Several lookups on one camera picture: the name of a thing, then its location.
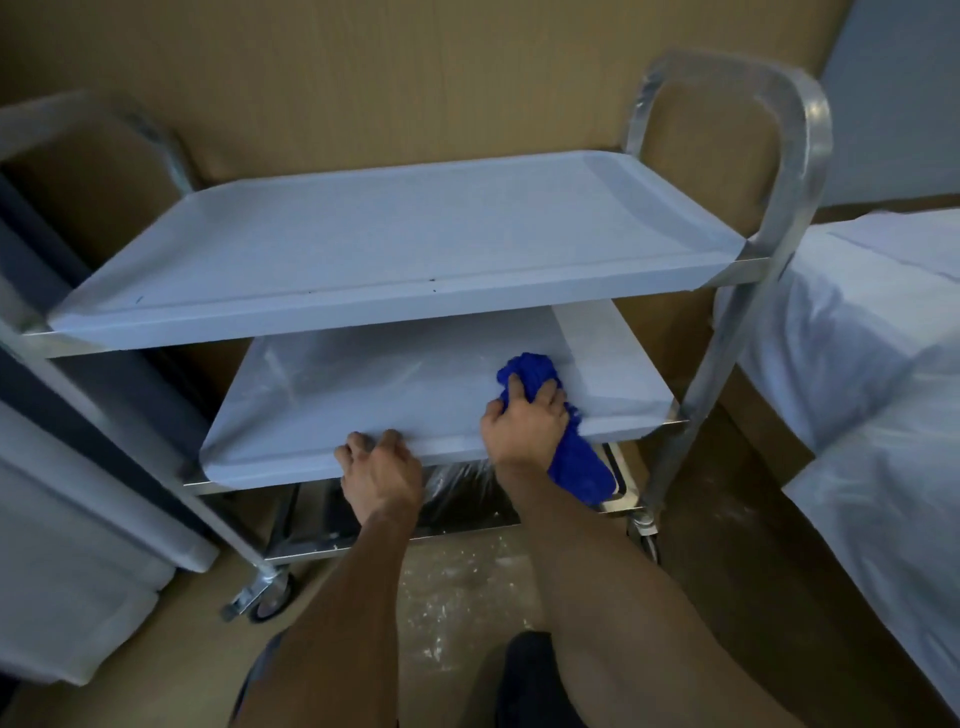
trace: floor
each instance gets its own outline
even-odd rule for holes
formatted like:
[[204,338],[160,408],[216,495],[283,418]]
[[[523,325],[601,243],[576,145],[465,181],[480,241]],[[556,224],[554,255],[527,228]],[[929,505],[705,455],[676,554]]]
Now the floor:
[[[721,643],[807,725],[956,725],[722,410],[671,491],[660,550]],[[311,567],[294,606],[256,626],[217,617],[249,576],[239,559],[178,576],[88,686],[22,688],[0,728],[226,725],[253,658],[322,582]],[[492,725],[506,641],[543,626],[522,532],[412,547],[397,617],[402,724]]]

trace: wall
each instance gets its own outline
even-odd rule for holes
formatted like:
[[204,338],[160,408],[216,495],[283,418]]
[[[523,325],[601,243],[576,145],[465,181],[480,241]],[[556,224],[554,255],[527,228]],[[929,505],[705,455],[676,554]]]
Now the wall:
[[[619,143],[645,66],[669,47],[817,72],[848,0],[0,0],[0,103],[128,91],[182,137],[204,180]],[[776,143],[758,109],[667,89],[644,161],[743,232]],[[10,172],[99,265],[174,200],[128,140],[78,134]],[[625,300],[668,377],[706,343],[708,292]],[[222,393],[244,342],[181,348]]]
[[960,193],[960,3],[857,3],[824,69],[824,205]]

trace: metal tube frame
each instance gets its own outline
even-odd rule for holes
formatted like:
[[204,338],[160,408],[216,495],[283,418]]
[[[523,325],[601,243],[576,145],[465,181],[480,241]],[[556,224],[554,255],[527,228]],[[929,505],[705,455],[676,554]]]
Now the metal tube frame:
[[833,146],[827,97],[803,71],[725,54],[670,51],[654,61],[640,84],[623,142],[626,154],[640,154],[650,109],[660,89],[670,83],[707,86],[759,102],[779,127],[780,168],[760,229],[744,251],[746,257],[767,258],[769,263],[759,279],[736,282],[730,306],[715,324],[707,352],[681,403],[680,414],[686,424],[664,443],[643,493],[642,505],[654,518],[700,426],[720,397],[756,317],[769,303],[813,218]]
[[[74,91],[0,109],[0,161],[80,127],[105,121],[119,122],[147,141],[181,196],[199,189],[177,139],[134,101],[115,94]],[[106,387],[91,386],[73,376],[69,361],[51,361],[49,352],[39,348],[35,338],[28,335],[48,330],[44,316],[0,277],[0,348],[60,395],[257,570],[260,589],[252,599],[243,599],[241,593],[234,600],[237,613],[249,608],[266,591],[282,590],[286,571],[264,558],[259,540],[229,512],[183,487],[191,461],[161,437],[129,402]],[[103,349],[75,342],[70,353],[98,351]]]
[[[707,284],[734,285],[735,290],[727,315],[717,322],[683,402],[665,423],[678,431],[669,436],[661,449],[644,493],[622,499],[607,509],[631,515],[634,529],[647,536],[656,533],[656,515],[667,488],[716,403],[756,316],[770,299],[777,279],[809,225],[820,200],[832,144],[827,100],[819,85],[804,72],[736,56],[671,51],[653,63],[640,85],[624,138],[626,154],[639,155],[653,102],[665,84],[674,82],[707,86],[759,101],[780,127],[780,170],[759,232],[740,258]],[[0,161],[80,126],[105,121],[119,122],[147,141],[180,195],[200,189],[176,137],[133,100],[118,94],[76,91],[0,109]],[[281,592],[286,584],[287,564],[347,550],[347,544],[341,547],[333,543],[307,550],[293,548],[285,539],[278,541],[276,532],[268,547],[229,513],[204,501],[202,496],[224,489],[206,479],[195,462],[177,452],[127,402],[106,389],[93,389],[78,381],[71,376],[68,361],[53,360],[107,349],[52,331],[44,316],[32,310],[2,278],[0,347],[73,406],[257,569],[253,584],[225,608],[225,618],[242,614],[271,590]],[[281,530],[290,522],[294,502],[295,498],[285,502],[281,509],[277,521]]]

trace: wheel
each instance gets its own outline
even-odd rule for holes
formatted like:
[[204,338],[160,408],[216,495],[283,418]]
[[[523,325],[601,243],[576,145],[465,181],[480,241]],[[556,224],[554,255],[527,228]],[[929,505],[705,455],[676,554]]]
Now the wheel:
[[270,621],[274,617],[283,614],[283,611],[290,606],[297,597],[297,579],[292,573],[287,574],[287,585],[283,592],[277,596],[265,596],[254,604],[247,613],[247,619],[253,624],[262,624]]

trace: right hand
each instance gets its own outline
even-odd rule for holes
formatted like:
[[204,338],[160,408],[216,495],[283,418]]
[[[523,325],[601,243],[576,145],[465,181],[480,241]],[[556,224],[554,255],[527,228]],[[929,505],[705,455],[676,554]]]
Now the right hand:
[[557,388],[556,379],[549,379],[534,400],[527,401],[517,375],[510,375],[507,388],[510,405],[506,410],[501,400],[493,400],[480,420],[487,455],[495,467],[516,463],[547,471],[570,421],[564,407],[566,394]]

